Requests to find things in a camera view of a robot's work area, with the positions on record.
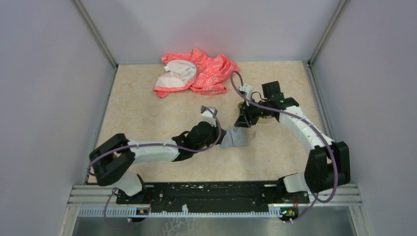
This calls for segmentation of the cream oval card tray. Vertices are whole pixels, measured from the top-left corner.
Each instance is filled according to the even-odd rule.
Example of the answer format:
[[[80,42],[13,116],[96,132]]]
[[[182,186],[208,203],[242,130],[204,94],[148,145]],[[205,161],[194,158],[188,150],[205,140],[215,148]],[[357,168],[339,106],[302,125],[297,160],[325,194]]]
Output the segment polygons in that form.
[[[238,111],[239,111],[239,113],[240,113],[240,110],[244,110],[244,106],[245,105],[251,105],[251,104],[248,104],[247,102],[240,102],[238,104]],[[269,123],[271,121],[272,121],[272,119],[260,119],[258,123]]]

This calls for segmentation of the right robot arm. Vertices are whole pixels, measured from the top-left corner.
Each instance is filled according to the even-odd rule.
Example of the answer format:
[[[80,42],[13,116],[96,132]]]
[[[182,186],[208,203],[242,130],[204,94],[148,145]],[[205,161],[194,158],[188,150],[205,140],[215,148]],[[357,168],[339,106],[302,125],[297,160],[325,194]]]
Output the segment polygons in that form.
[[[239,87],[245,100],[238,105],[239,116],[235,127],[250,128],[262,118],[274,118],[285,126],[308,154],[302,173],[278,180],[277,197],[284,203],[295,198],[297,192],[310,190],[318,193],[350,182],[349,148],[345,142],[335,142],[323,134],[304,114],[299,103],[286,98],[279,82],[262,85],[264,99],[252,99],[253,88]]]

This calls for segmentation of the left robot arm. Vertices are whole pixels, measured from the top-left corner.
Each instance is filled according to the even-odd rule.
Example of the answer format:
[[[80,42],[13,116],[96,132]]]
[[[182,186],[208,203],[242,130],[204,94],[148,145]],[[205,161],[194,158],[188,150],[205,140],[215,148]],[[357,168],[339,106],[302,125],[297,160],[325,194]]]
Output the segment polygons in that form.
[[[179,162],[222,143],[226,131],[219,124],[201,121],[164,142],[137,142],[119,133],[89,154],[87,172],[99,186],[112,186],[140,204],[148,196],[142,178],[130,172],[132,165],[145,162]]]

